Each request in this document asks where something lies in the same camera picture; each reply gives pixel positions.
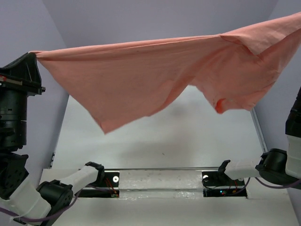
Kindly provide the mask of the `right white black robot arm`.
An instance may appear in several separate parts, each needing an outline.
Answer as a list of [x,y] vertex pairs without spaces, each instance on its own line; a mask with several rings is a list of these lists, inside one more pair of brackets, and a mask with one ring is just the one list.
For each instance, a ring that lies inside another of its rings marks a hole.
[[260,159],[225,160],[216,173],[226,185],[232,180],[255,178],[273,189],[301,188],[301,93],[295,99],[285,123],[288,150],[270,149]]

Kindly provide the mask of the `pink t shirt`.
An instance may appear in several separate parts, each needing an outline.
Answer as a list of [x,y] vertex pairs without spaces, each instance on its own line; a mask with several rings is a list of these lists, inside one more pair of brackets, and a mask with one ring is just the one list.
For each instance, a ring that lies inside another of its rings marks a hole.
[[170,105],[188,85],[219,114],[251,110],[301,44],[295,13],[230,32],[36,51],[104,133]]

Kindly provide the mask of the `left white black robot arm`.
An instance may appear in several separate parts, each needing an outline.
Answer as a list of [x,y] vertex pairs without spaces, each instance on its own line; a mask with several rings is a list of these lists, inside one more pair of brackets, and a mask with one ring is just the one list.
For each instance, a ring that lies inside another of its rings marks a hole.
[[27,100],[45,88],[34,53],[26,53],[0,70],[0,202],[2,212],[24,225],[50,226],[88,185],[104,181],[104,167],[88,162],[70,176],[34,187],[25,168]]

